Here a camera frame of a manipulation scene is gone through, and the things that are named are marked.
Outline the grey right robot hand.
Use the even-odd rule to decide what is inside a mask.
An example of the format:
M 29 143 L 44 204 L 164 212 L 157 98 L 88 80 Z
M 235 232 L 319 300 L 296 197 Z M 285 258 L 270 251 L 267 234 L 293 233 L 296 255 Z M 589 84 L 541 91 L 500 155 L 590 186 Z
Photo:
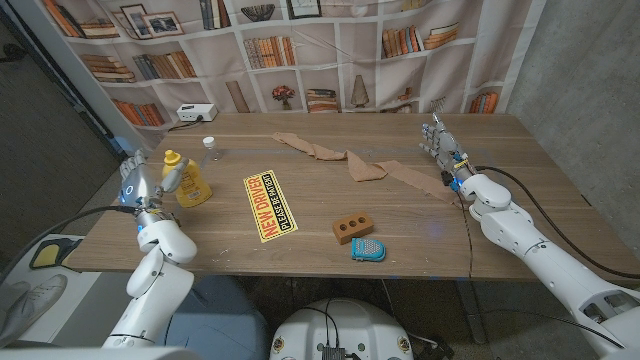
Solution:
M 431 155 L 441 169 L 441 178 L 445 186 L 458 192 L 462 184 L 475 174 L 469 163 L 467 153 L 447 130 L 438 113 L 432 113 L 433 123 L 422 125 L 424 141 L 420 148 Z

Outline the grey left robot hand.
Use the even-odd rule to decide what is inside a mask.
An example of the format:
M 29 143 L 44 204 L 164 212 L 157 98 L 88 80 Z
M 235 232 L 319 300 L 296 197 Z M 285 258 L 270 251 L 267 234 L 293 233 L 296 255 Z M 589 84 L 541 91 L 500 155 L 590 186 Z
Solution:
M 176 220 L 174 214 L 164 208 L 162 197 L 165 193 L 173 193 L 179 188 L 186 167 L 187 161 L 180 160 L 162 182 L 157 184 L 141 149 L 136 150 L 121 163 L 119 171 L 122 184 L 119 201 L 122 206 L 134 208 L 134 218 L 139 231 L 155 222 Z

